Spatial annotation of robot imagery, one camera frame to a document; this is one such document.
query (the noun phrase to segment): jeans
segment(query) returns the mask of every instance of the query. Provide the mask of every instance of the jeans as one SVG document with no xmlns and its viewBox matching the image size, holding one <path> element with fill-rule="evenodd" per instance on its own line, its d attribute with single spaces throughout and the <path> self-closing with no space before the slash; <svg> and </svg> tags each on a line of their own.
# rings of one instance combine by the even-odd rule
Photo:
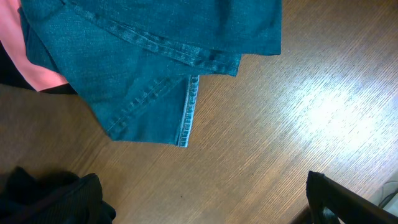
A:
<svg viewBox="0 0 398 224">
<path fill-rule="evenodd" d="M 154 2 L 22 0 L 27 57 L 64 75 L 111 139 L 186 147 L 199 76 L 235 76 L 242 53 L 280 53 L 280 1 L 267 19 L 228 14 L 218 26 L 215 12 L 200 19 L 180 1 Z"/>
</svg>

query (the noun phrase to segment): brown floor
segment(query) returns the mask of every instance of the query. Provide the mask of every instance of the brown floor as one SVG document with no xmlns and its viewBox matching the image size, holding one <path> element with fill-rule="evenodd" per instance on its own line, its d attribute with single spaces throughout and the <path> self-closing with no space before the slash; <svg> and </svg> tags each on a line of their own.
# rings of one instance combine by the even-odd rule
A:
<svg viewBox="0 0 398 224">
<path fill-rule="evenodd" d="M 202 77 L 190 146 L 111 142 L 74 96 L 0 86 L 0 172 L 96 172 L 116 223 L 288 223 L 309 170 L 369 198 L 398 168 L 398 2 L 284 1 L 283 52 Z"/>
</svg>

